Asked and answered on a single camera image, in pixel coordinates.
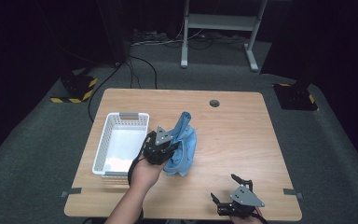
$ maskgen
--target towel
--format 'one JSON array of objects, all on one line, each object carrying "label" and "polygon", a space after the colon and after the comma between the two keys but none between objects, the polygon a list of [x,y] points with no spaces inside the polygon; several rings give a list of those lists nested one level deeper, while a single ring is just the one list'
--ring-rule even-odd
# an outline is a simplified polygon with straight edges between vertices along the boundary
[{"label": "towel", "polygon": [[179,175],[185,176],[193,163],[197,136],[194,128],[188,124],[190,120],[191,115],[188,112],[183,112],[175,127],[168,131],[172,136],[171,144],[180,143],[164,166],[167,175],[179,173]]}]

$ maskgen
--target wooden table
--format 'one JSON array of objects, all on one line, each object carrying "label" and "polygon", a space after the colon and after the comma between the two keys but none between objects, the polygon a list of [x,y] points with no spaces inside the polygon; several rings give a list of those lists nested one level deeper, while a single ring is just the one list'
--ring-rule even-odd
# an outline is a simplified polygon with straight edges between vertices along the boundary
[{"label": "wooden table", "polygon": [[[210,106],[211,100],[220,106]],[[210,193],[231,202],[239,186],[235,174],[252,179],[267,220],[301,219],[296,196],[283,193],[293,186],[263,96],[235,91],[106,90],[72,186],[81,193],[69,195],[65,214],[108,217],[128,188],[106,184],[91,171],[108,113],[147,113],[150,132],[159,125],[172,129],[183,111],[197,133],[194,162],[185,177],[161,173],[145,198],[145,218],[228,219],[217,215]]]}]

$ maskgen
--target metal stand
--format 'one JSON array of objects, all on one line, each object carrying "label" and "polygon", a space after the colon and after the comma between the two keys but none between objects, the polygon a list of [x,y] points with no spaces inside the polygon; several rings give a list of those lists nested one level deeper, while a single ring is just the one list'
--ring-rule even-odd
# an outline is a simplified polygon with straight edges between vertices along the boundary
[{"label": "metal stand", "polygon": [[268,0],[262,0],[257,16],[243,17],[243,16],[190,14],[189,13],[190,0],[186,0],[185,34],[182,44],[181,67],[187,68],[187,53],[188,53],[187,39],[188,39],[189,28],[238,30],[238,31],[252,31],[249,43],[244,44],[244,47],[252,71],[257,72],[258,66],[255,61],[255,56],[252,52],[252,47],[255,42],[255,37],[258,32],[258,27],[260,26],[260,23],[263,18],[263,13],[264,13],[264,9],[266,8],[267,1]]}]

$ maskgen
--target basket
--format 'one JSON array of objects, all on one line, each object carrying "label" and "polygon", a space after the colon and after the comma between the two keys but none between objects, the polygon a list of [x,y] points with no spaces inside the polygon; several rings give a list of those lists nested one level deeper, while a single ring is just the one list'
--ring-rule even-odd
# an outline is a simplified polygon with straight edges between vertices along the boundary
[{"label": "basket", "polygon": [[146,113],[109,113],[95,155],[92,172],[126,183],[133,159],[147,136]]}]

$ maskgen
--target black cable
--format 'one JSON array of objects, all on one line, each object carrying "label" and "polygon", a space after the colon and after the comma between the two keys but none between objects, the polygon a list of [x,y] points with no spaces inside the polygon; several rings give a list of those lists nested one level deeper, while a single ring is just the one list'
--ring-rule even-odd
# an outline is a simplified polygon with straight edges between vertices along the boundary
[{"label": "black cable", "polygon": [[133,66],[132,66],[132,60],[129,58],[129,61],[130,61],[130,70],[131,70],[131,73],[133,76],[136,77],[136,80],[138,81],[138,86],[139,86],[139,89],[141,89],[141,83],[139,82],[139,78],[138,76],[135,75],[135,72],[133,71]]},{"label": "black cable", "polygon": [[88,223],[89,221],[91,221],[91,223],[92,223],[92,217],[88,217],[88,218],[84,219],[84,221],[82,222],[82,224],[86,224],[86,223]]},{"label": "black cable", "polygon": [[80,59],[80,60],[83,60],[83,61],[85,61],[85,62],[93,63],[93,64],[97,64],[97,65],[104,65],[104,66],[112,67],[111,64],[108,64],[108,63],[96,63],[96,62],[94,62],[94,61],[92,61],[92,60],[89,60],[89,59],[83,58],[83,57],[81,57],[81,56],[79,56],[79,55],[77,55],[77,54],[74,54],[74,53],[71,52],[69,49],[64,48],[64,47],[60,44],[60,42],[58,41],[57,36],[54,34],[53,29],[51,28],[51,25],[50,25],[50,23],[48,22],[48,18],[46,18],[46,15],[45,15],[45,13],[43,12],[43,9],[42,9],[42,7],[41,7],[40,4],[39,4],[39,1],[38,1],[38,0],[35,0],[35,2],[36,2],[36,4],[37,4],[37,7],[38,7],[38,9],[39,9],[41,15],[42,15],[43,21],[45,22],[46,26],[48,27],[48,31],[50,32],[50,34],[51,34],[51,36],[52,36],[52,38],[53,38],[53,41],[54,41],[55,45],[56,45],[59,49],[65,51],[66,53],[68,53],[68,54],[70,54],[70,55],[72,55],[72,56],[74,56],[74,57],[76,57],[76,58],[78,58],[78,59]]},{"label": "black cable", "polygon": [[131,74],[130,89],[132,89],[132,79],[133,79],[132,68],[127,62],[125,62],[125,64],[130,68],[130,74]]},{"label": "black cable", "polygon": [[260,216],[260,214],[258,214],[258,212],[257,212],[257,214],[252,213],[252,214],[251,214],[251,217],[257,218],[257,219],[260,220],[261,223],[263,223],[263,224],[269,224],[269,223],[266,221],[265,218],[263,218],[262,216]]},{"label": "black cable", "polygon": [[138,57],[135,57],[135,56],[130,56],[130,57],[131,57],[131,58],[134,58],[134,59],[141,60],[141,61],[143,61],[143,62],[145,62],[145,63],[147,63],[147,64],[150,65],[150,67],[153,69],[153,71],[154,71],[154,73],[155,73],[155,88],[156,88],[156,90],[157,90],[158,88],[157,88],[157,72],[156,72],[156,68],[155,68],[150,62],[148,62],[148,61],[145,60],[145,59],[141,59],[141,58],[138,58]]},{"label": "black cable", "polygon": [[115,70],[103,83],[101,83],[101,85],[98,86],[97,89],[95,89],[95,91],[92,93],[91,97],[89,98],[88,111],[89,111],[89,119],[91,120],[91,122],[94,122],[94,119],[92,118],[91,112],[90,112],[90,105],[91,105],[92,98],[94,97],[95,93],[97,93],[97,90],[100,89],[101,86],[102,86],[107,80],[109,80],[109,78],[111,78],[111,77],[118,71],[118,69],[119,69],[120,67],[121,67],[121,64],[119,64],[118,67],[116,68],[116,70]]},{"label": "black cable", "polygon": [[191,48],[191,49],[202,50],[202,49],[207,49],[207,48],[209,48],[211,45],[213,45],[213,43],[214,43],[214,40],[213,40],[213,38],[212,38],[212,39],[211,39],[211,42],[210,42],[206,47],[203,47],[203,48],[194,48],[194,47],[192,47],[192,46],[190,45],[190,43],[188,43],[188,47]]},{"label": "black cable", "polygon": [[210,35],[210,34],[208,34],[208,35],[214,39],[215,44],[235,44],[235,43],[244,42],[247,40],[246,37],[240,37],[240,36],[233,39],[232,37],[228,37],[226,35]]},{"label": "black cable", "polygon": [[151,33],[135,33],[132,39],[132,45],[148,45],[150,42],[161,43],[172,41],[166,35],[156,36],[156,34]]},{"label": "black cable", "polygon": [[167,43],[167,44],[163,44],[165,47],[167,48],[171,48],[171,49],[177,49],[177,48],[181,48],[182,45],[183,45],[183,42],[179,42],[179,45],[176,45],[176,46],[170,46],[169,44],[171,43]]},{"label": "black cable", "polygon": [[213,37],[207,37],[207,36],[203,36],[203,35],[197,35],[196,38],[193,38],[192,40],[196,41],[196,42],[200,42],[200,43],[204,43],[204,42],[208,42],[210,40],[214,40]]}]

